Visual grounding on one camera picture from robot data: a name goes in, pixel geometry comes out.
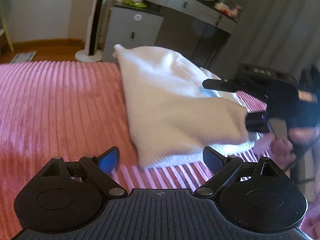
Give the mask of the right hand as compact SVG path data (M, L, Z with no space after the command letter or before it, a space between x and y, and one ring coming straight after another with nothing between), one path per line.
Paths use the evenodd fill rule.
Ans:
M319 139L319 127L292 128L289 137L276 137L270 132L260 138L253 147L257 157L262 157L267 151L269 157L282 169L285 170L296 160L293 153L293 142L301 146L310 146Z

